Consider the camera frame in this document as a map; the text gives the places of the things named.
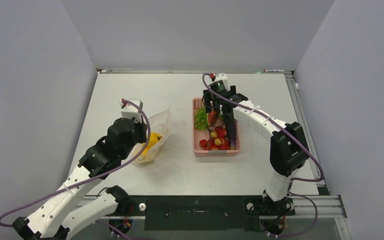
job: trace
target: plastic basket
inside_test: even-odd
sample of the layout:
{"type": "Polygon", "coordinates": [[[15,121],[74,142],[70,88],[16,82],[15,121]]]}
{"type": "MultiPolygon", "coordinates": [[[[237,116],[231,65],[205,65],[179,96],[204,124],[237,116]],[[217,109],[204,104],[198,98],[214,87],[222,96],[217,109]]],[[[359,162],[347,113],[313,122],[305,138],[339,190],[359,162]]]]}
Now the plastic basket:
{"type": "Polygon", "coordinates": [[[192,112],[192,128],[193,128],[193,152],[195,153],[195,157],[233,157],[236,156],[240,150],[241,146],[239,144],[239,133],[238,133],[238,123],[235,120],[236,126],[236,146],[235,150],[203,150],[200,147],[200,141],[202,139],[208,139],[208,132],[200,131],[194,128],[195,125],[195,114],[197,110],[203,107],[202,98],[197,97],[193,99],[193,112],[192,112]]]}

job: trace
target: plastic bag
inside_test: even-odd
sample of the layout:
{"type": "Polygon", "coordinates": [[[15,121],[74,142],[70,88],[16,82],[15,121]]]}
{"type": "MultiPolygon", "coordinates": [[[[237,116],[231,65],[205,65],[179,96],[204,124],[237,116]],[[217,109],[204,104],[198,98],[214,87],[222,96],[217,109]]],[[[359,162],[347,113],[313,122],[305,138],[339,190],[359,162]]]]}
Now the plastic bag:
{"type": "MultiPolygon", "coordinates": [[[[160,150],[163,143],[169,138],[172,128],[172,115],[170,113],[170,107],[167,110],[151,116],[149,119],[151,133],[162,138],[151,147],[147,147],[147,151],[142,153],[134,161],[138,164],[146,164],[154,160],[158,150],[160,150]]],[[[133,150],[134,154],[137,154],[142,148],[142,144],[137,144],[133,150]]]]}

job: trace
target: tabletop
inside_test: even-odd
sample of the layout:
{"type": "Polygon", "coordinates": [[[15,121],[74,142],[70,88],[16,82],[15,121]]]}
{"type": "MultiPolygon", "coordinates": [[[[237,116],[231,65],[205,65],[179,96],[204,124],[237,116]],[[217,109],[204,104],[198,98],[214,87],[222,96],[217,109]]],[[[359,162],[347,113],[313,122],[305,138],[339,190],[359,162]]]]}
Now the tabletop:
{"type": "MultiPolygon", "coordinates": [[[[228,82],[273,117],[290,123],[297,121],[285,75],[228,74],[228,82]]],[[[70,173],[86,150],[105,136],[108,127],[121,117],[119,99],[140,99],[148,117],[170,107],[170,136],[153,162],[129,164],[109,175],[89,195],[114,185],[119,185],[129,195],[261,195],[274,171],[269,159],[270,145],[246,124],[238,122],[241,148],[238,155],[195,157],[192,99],[201,97],[203,89],[202,74],[99,74],[70,173]]],[[[298,171],[297,177],[314,178],[309,161],[298,171]]],[[[291,191],[318,195],[313,182],[295,181],[291,191]]]]}

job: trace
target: bolt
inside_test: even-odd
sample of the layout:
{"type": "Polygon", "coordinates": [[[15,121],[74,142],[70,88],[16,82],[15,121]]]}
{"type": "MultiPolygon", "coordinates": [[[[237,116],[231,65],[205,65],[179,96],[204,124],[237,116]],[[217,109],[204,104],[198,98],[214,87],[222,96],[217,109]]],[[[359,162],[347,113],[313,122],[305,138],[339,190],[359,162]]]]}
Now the bolt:
{"type": "Polygon", "coordinates": [[[251,210],[254,208],[254,204],[252,202],[249,202],[247,205],[246,205],[246,209],[248,210],[251,210]]]}
{"type": "Polygon", "coordinates": [[[140,210],[141,212],[145,211],[145,209],[147,209],[147,205],[146,205],[145,203],[141,203],[141,204],[139,204],[139,210],[140,210]]]}

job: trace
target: gray wall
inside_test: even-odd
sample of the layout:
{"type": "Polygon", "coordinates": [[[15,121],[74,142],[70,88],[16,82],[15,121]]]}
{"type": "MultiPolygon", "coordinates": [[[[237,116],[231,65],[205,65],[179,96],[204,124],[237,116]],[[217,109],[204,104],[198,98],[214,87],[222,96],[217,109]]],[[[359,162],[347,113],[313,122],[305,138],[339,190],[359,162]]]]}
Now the gray wall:
{"type": "Polygon", "coordinates": [[[295,77],[353,239],[384,239],[384,0],[336,0],[295,77]]]}
{"type": "MultiPolygon", "coordinates": [[[[0,0],[0,214],[66,177],[95,78],[60,1],[0,0]]],[[[0,240],[15,236],[0,227],[0,240]]]]}
{"type": "Polygon", "coordinates": [[[62,0],[99,68],[294,70],[334,0],[62,0]]]}

